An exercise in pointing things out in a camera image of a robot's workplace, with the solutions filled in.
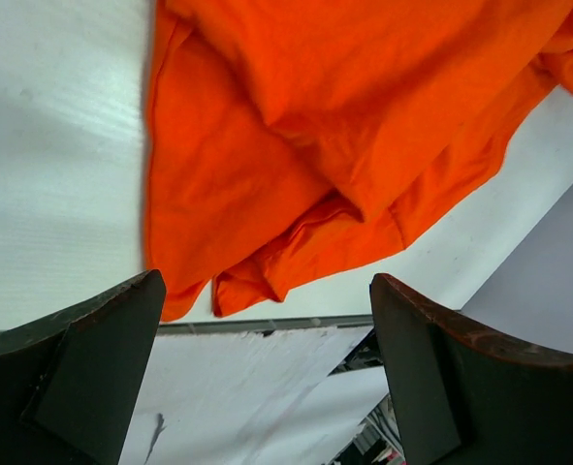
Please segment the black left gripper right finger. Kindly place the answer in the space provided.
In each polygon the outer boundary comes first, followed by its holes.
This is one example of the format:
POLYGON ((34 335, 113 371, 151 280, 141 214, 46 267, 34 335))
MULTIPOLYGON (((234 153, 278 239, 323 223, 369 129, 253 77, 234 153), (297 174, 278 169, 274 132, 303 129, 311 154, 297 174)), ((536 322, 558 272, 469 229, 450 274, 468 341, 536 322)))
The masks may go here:
POLYGON ((510 336, 388 274, 369 287, 409 464, 573 464, 573 354, 510 336))

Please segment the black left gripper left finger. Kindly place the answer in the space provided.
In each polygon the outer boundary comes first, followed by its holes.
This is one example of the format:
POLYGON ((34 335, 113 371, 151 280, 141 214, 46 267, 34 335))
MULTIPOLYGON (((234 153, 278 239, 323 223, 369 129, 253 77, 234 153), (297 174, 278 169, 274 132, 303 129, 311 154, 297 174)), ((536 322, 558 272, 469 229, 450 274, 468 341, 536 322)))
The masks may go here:
POLYGON ((0 333, 0 464, 115 464, 159 326, 157 270, 0 333))

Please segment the orange t-shirt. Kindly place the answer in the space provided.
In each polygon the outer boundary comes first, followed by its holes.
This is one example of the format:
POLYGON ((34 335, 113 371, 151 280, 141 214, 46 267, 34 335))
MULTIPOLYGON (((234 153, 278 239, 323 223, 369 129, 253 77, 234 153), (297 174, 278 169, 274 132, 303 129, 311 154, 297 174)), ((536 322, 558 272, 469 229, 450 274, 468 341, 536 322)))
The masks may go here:
POLYGON ((166 322, 401 252, 573 94, 573 1, 160 1, 143 247, 166 322))

